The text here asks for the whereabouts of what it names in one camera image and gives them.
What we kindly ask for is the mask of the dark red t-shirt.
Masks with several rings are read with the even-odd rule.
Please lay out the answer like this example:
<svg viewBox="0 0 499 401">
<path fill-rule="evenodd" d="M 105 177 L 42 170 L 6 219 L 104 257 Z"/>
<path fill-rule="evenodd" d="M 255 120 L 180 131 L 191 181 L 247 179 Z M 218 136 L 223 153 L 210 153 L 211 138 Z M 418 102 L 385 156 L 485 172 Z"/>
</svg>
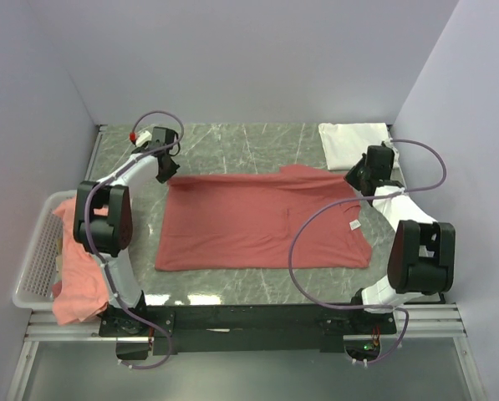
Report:
<svg viewBox="0 0 499 401">
<path fill-rule="evenodd" d="M 306 165 L 268 174 L 188 175 L 168 182 L 155 269 L 369 266 L 360 203 L 342 175 Z"/>
</svg>

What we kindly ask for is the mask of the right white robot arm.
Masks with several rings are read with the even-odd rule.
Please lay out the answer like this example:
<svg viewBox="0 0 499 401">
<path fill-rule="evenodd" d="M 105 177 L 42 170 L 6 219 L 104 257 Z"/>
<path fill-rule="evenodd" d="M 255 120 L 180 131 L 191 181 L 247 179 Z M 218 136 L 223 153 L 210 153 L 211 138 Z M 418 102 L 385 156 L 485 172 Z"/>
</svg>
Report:
<svg viewBox="0 0 499 401">
<path fill-rule="evenodd" d="M 345 176 L 395 231 L 385 276 L 352 298 L 370 313 L 448 292 L 454 282 L 456 229 L 423 212 L 411 190 L 391 179 L 395 158 L 390 146 L 370 145 Z"/>
</svg>

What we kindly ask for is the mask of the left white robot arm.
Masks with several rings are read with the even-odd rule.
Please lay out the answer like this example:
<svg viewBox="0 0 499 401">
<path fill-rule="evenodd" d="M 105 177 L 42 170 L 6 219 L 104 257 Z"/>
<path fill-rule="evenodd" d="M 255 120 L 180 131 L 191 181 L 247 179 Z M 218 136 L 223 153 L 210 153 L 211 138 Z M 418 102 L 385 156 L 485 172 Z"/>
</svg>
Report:
<svg viewBox="0 0 499 401">
<path fill-rule="evenodd" d="M 109 314 L 145 324 L 145 295 L 135 280 L 129 247 L 133 236 L 131 196 L 150 180 L 167 182 L 180 168 L 171 150 L 183 133 L 156 126 L 130 135 L 129 159 L 100 180 L 85 180 L 76 191 L 73 237 L 97 262 L 108 287 Z"/>
</svg>

